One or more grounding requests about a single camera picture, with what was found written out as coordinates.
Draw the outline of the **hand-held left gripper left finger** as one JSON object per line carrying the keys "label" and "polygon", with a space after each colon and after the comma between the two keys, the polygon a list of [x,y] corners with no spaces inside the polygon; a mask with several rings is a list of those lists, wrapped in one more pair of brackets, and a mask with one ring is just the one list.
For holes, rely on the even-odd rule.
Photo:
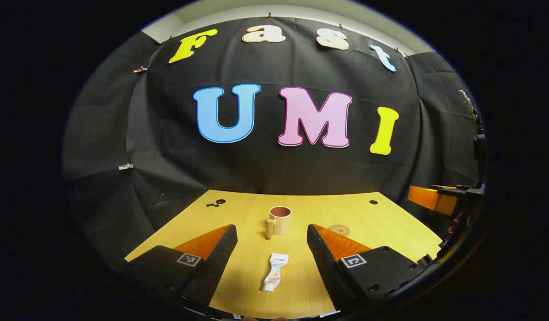
{"label": "hand-held left gripper left finger", "polygon": [[157,299],[207,308],[237,242],[237,228],[228,224],[173,248],[154,246],[125,271]]}

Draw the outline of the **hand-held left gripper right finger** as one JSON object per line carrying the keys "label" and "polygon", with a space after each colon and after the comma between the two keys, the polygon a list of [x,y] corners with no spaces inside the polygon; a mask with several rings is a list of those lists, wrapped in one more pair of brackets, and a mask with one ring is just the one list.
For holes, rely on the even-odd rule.
{"label": "hand-held left gripper right finger", "polygon": [[307,228],[307,244],[333,306],[352,312],[389,300],[429,266],[391,247],[369,248],[317,224]]}

